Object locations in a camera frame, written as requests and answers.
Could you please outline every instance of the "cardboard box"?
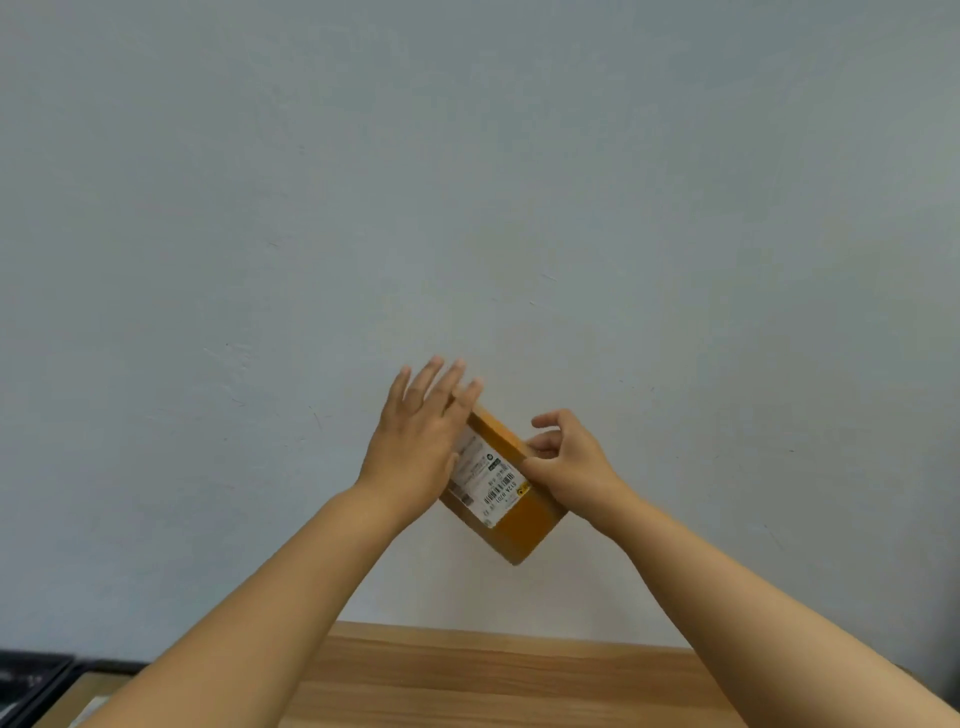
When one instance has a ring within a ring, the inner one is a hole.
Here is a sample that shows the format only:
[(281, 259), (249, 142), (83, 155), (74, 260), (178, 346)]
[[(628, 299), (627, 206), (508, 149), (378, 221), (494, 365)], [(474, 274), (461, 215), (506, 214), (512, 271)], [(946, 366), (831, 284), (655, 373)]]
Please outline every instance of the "cardboard box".
[(460, 460), (440, 500), (511, 564), (519, 564), (566, 514), (516, 469), (532, 452), (477, 405), (457, 441)]
[(77, 728), (131, 680), (131, 675), (85, 672), (36, 722), (34, 728)]

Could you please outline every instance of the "black object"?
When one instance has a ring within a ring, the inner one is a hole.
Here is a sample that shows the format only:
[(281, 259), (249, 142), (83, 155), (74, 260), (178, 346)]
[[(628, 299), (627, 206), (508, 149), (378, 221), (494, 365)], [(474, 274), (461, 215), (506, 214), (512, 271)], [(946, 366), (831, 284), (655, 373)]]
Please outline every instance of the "black object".
[(29, 725), (20, 718), (72, 664), (71, 655), (0, 650), (0, 728)]
[(32, 693), (31, 700), (21, 701), (16, 715), (10, 714), (0, 719), (0, 728), (29, 728), (40, 720), (49, 711), (54, 703), (70, 690), (70, 686), (86, 672), (109, 672), (117, 675), (135, 675), (146, 667), (146, 663), (131, 663), (120, 660), (73, 660), (67, 658), (64, 669), (53, 679), (47, 681), (36, 692)]

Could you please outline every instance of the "right hand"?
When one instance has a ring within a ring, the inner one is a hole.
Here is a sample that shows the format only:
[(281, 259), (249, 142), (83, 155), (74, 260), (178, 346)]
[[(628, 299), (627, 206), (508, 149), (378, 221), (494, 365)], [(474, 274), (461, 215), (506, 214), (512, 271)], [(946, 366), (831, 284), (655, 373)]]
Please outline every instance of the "right hand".
[(633, 491), (613, 470), (600, 443), (568, 409), (537, 415), (534, 427), (556, 427), (527, 441), (534, 451), (520, 465), (524, 476), (545, 486), (561, 505), (598, 525)]

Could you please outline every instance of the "black tray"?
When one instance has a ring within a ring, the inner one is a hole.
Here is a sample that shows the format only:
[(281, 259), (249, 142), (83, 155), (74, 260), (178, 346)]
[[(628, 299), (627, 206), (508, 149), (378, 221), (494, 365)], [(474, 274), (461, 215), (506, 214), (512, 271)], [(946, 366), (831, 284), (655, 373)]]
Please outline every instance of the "black tray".
[(0, 650), (0, 705), (15, 703), (0, 717), (0, 728), (21, 725), (20, 717), (72, 664), (70, 655)]

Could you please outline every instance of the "barcode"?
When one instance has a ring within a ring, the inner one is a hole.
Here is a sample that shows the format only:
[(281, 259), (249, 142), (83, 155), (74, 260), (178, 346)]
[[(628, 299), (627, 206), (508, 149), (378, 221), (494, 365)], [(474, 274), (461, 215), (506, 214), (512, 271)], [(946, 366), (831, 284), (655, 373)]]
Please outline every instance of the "barcode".
[(450, 481), (450, 491), (451, 491), (451, 492), (453, 493), (453, 495), (456, 496), (456, 497), (460, 500), (460, 502), (463, 503), (467, 508), (469, 508), (471, 505), (473, 505), (473, 498), (471, 498), (471, 497), (468, 495), (467, 491), (465, 491), (463, 488), (461, 488), (459, 485), (457, 485), (457, 484), (456, 484), (455, 482), (453, 482), (452, 480)]
[(503, 476), (503, 479), (500, 481), (499, 485), (494, 485), (492, 488), (490, 488), (490, 491), (487, 493), (487, 497), (484, 498), (484, 501), (487, 503), (487, 505), (493, 503), (493, 500), (507, 489), (507, 486), (510, 485), (513, 479), (514, 474), (507, 473)]

